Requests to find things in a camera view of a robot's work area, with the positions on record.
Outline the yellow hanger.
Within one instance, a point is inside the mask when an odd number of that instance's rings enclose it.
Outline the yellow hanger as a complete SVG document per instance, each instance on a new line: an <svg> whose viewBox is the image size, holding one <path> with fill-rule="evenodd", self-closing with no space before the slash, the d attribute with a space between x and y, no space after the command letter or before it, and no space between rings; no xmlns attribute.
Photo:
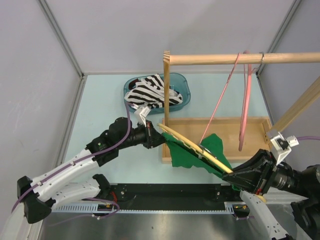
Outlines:
<svg viewBox="0 0 320 240"><path fill-rule="evenodd" d="M166 126L166 125L164 125L162 123L159 123L158 127L161 128L162 133L168 133L168 134L172 135L175 139L181 141L187 148L195 151L199 155L199 158L204 157L205 159L207 159L207 161L209 162L210 166L216 165L219 168L221 168L224 171L224 173L228 173L229 174L229 173L233 172L232 168L230 169L227 166L225 166L224 164L222 164L217 159L217 157L215 157L205 147L203 147L201 145L201 142L200 142L200 144L196 144L196 143L192 142L191 140L189 140L188 138L186 138L185 136L181 135L180 133L176 132L172 128L170 128L170 127L168 127L168 126Z"/></svg>

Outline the thick pink hanger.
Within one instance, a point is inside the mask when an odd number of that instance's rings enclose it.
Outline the thick pink hanger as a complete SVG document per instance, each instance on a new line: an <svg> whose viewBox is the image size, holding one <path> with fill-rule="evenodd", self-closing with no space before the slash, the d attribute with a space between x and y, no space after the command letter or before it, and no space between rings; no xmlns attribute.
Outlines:
<svg viewBox="0 0 320 240"><path fill-rule="evenodd" d="M245 133L251 98L251 88L252 88L252 74L256 68L252 67L251 63L243 64L243 75L244 75L244 95L243 95L243 103L242 103L242 113L240 120L240 129L239 129L239 145L238 151L241 152L243 150L244 141L245 141Z"/></svg>

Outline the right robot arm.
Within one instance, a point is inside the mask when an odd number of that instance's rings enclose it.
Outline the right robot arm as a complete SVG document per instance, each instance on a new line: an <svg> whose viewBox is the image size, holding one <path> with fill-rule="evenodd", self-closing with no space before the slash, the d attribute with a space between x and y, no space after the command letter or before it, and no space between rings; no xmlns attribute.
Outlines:
<svg viewBox="0 0 320 240"><path fill-rule="evenodd" d="M313 239L320 238L320 166L308 166L303 171L292 169L281 162L276 165L274 155L263 149L222 179L233 184L231 196L242 201L249 193L263 196L273 187L281 191L306 197L292 202L294 221Z"/></svg>

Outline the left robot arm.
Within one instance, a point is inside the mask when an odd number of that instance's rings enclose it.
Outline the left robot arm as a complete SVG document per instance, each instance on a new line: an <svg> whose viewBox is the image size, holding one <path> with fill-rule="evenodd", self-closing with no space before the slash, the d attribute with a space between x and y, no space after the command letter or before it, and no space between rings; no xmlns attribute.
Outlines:
<svg viewBox="0 0 320 240"><path fill-rule="evenodd" d="M35 224L62 205L91 198L105 200L111 186L103 174L95 174L84 183L70 182L114 160L122 149L137 145L153 149L165 141L151 121L133 127L129 118L119 117L71 160L38 177L19 178L16 203L23 204L27 222Z"/></svg>

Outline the green tank top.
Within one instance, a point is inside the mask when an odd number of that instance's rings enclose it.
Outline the green tank top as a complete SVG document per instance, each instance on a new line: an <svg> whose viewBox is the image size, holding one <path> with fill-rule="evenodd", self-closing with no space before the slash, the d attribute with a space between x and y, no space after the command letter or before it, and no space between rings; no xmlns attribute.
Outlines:
<svg viewBox="0 0 320 240"><path fill-rule="evenodd" d="M192 167L205 169L208 173L222 179L225 173L220 167L215 164L209 165L209 162L204 157L199 158L199 155L192 149L187 148L182 141L175 139L169 133L162 133L166 140L166 145L169 148L171 155L171 165L175 168L183 167L190 169ZM205 137L201 146L206 148L213 156L224 164L229 169L232 168L231 164L224 155L224 147L222 139L215 133Z"/></svg>

